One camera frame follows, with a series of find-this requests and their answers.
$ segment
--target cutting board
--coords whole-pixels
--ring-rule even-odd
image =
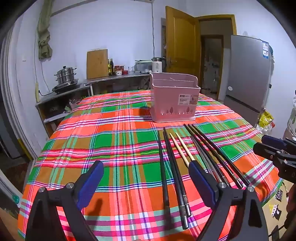
[[[94,50],[87,52],[86,78],[94,79],[109,76],[108,50]]]

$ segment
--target pink basket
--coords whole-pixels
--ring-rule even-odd
[[[200,93],[197,77],[151,73],[151,109],[154,122],[193,121]]]

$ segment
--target green round object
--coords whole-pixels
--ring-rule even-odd
[[[17,195],[12,195],[12,199],[13,199],[13,201],[14,201],[16,204],[19,204],[19,202],[20,202],[20,198],[19,198],[19,196],[17,196]]]

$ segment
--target silver refrigerator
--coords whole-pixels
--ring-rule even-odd
[[[256,126],[270,85],[269,44],[250,37],[231,36],[231,64],[224,105]]]

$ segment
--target bottle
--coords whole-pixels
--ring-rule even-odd
[[[110,68],[111,68],[111,75],[114,75],[114,64],[113,64],[113,59],[110,61]]]
[[[108,59],[108,71],[109,71],[109,75],[111,75],[111,67],[110,67],[110,61]]]

